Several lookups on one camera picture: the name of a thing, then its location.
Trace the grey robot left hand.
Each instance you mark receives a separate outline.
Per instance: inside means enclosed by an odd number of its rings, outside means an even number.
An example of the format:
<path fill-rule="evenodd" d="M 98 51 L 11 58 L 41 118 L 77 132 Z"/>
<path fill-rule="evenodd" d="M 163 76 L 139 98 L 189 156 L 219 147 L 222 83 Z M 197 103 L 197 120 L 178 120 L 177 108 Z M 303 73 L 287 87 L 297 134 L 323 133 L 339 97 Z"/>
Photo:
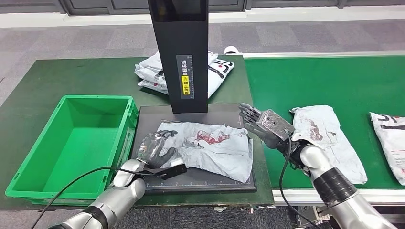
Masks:
<path fill-rule="evenodd" d="M 149 168 L 160 168 L 175 154 L 176 148 L 171 147 L 160 156 L 166 140 L 174 137 L 178 132 L 175 130 L 160 130 L 147 134 L 140 144 L 135 159 L 145 163 Z"/>

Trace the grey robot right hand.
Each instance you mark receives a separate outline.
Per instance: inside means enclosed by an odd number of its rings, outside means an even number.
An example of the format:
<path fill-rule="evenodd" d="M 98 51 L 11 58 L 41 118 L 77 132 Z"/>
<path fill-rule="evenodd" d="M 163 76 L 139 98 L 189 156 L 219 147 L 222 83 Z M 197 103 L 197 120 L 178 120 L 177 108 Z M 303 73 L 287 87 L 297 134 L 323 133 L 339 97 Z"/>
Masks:
<path fill-rule="evenodd" d="M 239 115 L 243 119 L 244 128 L 259 137 L 268 148 L 277 149 L 280 152 L 285 150 L 285 143 L 275 134 L 257 125 L 261 111 L 246 103 L 239 104 Z"/>

